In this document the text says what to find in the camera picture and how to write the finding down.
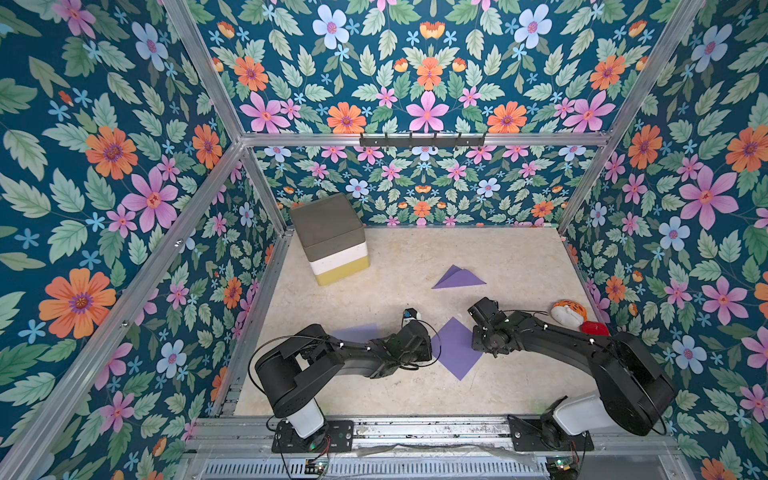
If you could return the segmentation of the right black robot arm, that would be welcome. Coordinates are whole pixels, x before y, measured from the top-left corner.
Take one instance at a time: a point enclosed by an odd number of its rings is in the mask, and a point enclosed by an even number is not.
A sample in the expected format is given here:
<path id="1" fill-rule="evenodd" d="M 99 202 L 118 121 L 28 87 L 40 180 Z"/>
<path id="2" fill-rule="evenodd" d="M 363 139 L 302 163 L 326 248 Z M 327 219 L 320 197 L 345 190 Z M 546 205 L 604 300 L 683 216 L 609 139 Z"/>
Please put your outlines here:
<path id="1" fill-rule="evenodd" d="M 619 427 L 646 436 L 661 424 L 678 389 L 645 344 L 626 332 L 596 336 L 558 326 L 527 311 L 504 311 L 483 297 L 468 308 L 472 348 L 494 357 L 523 351 L 550 357 L 590 375 L 596 390 L 554 402 L 540 417 L 542 434 L 561 436 Z"/>

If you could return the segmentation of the purple square paper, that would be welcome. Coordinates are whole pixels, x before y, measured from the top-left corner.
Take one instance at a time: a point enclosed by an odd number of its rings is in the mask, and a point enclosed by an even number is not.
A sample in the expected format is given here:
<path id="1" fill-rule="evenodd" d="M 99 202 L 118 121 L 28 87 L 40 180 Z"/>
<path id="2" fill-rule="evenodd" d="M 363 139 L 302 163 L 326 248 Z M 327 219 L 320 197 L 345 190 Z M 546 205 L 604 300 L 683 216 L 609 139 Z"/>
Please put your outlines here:
<path id="1" fill-rule="evenodd" d="M 438 362 L 457 380 L 463 380 L 480 360 L 482 353 L 473 349 L 472 331 L 451 318 L 432 338 L 432 350 Z"/>
<path id="2" fill-rule="evenodd" d="M 485 285 L 472 271 L 452 265 L 432 287 L 433 290 L 463 288 Z"/>

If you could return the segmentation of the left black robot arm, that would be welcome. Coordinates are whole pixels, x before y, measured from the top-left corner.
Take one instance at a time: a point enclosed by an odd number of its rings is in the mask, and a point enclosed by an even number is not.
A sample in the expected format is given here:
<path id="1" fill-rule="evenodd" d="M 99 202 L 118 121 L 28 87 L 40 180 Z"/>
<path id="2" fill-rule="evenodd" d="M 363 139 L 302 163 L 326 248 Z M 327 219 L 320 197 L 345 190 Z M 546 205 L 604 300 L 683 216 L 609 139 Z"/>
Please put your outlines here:
<path id="1" fill-rule="evenodd" d="M 308 440 L 327 430 L 316 396 L 335 377 L 378 380 L 426 368 L 438 358 L 428 324 L 408 309 L 399 331 L 363 343 L 334 337 L 317 323 L 269 340 L 252 354 L 248 377 L 268 400 L 272 415 Z"/>

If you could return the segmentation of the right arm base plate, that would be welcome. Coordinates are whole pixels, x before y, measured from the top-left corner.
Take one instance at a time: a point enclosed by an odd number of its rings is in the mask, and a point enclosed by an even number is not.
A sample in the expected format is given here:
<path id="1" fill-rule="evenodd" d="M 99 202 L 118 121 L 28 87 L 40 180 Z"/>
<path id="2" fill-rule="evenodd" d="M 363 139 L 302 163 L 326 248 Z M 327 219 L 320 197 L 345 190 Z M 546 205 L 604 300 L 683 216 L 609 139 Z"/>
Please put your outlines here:
<path id="1" fill-rule="evenodd" d="M 587 433 L 569 435 L 550 415 L 536 418 L 507 416 L 511 441 L 517 452 L 590 452 L 594 443 Z"/>

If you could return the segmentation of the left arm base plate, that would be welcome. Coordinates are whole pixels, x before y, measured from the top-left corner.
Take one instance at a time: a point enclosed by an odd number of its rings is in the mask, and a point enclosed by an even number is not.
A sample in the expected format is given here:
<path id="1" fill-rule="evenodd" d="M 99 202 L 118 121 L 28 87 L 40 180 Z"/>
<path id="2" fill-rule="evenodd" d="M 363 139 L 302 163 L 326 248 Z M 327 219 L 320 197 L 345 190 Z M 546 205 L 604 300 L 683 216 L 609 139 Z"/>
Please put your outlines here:
<path id="1" fill-rule="evenodd" d="M 351 420 L 330 420 L 315 433 L 302 438 L 287 420 L 276 427 L 272 453 L 345 453 L 352 450 L 355 423 Z"/>

